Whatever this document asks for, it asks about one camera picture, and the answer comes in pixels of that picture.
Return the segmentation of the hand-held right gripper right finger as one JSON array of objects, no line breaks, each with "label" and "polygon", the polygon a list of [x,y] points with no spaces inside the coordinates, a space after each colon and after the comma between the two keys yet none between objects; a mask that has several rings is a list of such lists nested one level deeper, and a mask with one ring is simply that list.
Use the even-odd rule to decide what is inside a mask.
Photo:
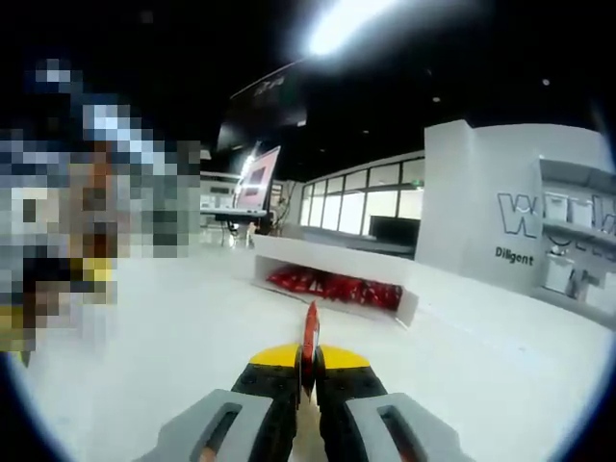
[{"label": "hand-held right gripper right finger", "polygon": [[389,393],[366,358],[319,346],[320,433],[330,461],[468,461],[458,433],[404,393]]}]

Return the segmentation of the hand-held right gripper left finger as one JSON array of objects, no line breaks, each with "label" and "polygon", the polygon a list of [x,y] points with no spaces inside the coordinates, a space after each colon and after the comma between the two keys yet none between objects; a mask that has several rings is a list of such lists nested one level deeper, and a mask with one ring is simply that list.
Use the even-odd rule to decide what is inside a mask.
[{"label": "hand-held right gripper left finger", "polygon": [[296,435],[301,347],[275,346],[246,364],[229,390],[215,389],[165,423],[145,461],[286,461]]}]

